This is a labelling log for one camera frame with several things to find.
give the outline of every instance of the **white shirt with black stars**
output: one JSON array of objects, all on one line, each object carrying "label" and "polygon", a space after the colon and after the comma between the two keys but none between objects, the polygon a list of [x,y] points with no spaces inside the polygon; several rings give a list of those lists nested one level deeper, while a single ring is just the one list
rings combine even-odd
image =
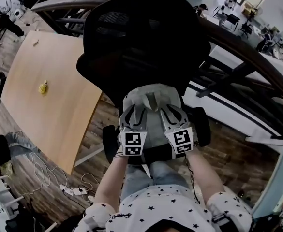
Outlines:
[{"label": "white shirt with black stars", "polygon": [[170,220],[196,232],[215,232],[212,217],[225,214],[240,232],[248,232],[252,216],[237,196],[220,192],[199,205],[189,189],[178,185],[150,186],[125,198],[119,212],[107,203],[95,203],[74,232],[145,232],[162,220]]}]

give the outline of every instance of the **right forearm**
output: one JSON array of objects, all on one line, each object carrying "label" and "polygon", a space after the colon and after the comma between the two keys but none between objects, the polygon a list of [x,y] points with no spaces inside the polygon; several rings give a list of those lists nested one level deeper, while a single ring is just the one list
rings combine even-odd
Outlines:
[{"label": "right forearm", "polygon": [[213,170],[207,160],[195,148],[186,153],[194,179],[197,181],[205,203],[215,193],[224,191],[223,183],[218,174]]}]

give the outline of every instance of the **shirt sleeve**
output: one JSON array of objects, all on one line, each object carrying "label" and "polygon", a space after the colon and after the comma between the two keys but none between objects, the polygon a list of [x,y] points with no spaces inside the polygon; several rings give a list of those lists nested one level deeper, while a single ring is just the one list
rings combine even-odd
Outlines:
[{"label": "shirt sleeve", "polygon": [[253,218],[240,202],[239,197],[226,192],[218,192],[210,197],[207,208],[214,216],[223,214],[229,217],[240,232],[250,231]]},{"label": "shirt sleeve", "polygon": [[106,223],[115,214],[115,210],[107,203],[95,203],[85,210],[85,215],[74,232],[105,232]]}]

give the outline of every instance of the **yellow toy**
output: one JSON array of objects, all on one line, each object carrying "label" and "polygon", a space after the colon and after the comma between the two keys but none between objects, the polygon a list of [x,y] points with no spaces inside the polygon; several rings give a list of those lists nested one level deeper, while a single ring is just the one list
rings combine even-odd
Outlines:
[{"label": "yellow toy", "polygon": [[48,88],[48,81],[45,80],[45,82],[39,86],[38,91],[39,93],[44,94],[46,93],[47,88]]}]

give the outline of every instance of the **light blue panel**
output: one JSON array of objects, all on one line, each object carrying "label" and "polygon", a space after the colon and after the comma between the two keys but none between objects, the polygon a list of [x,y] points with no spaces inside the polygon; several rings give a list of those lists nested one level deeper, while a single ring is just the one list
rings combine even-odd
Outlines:
[{"label": "light blue panel", "polygon": [[281,162],[278,164],[277,172],[274,173],[274,178],[270,183],[268,190],[266,190],[262,201],[253,213],[254,218],[260,218],[271,214],[283,194],[283,153]]}]

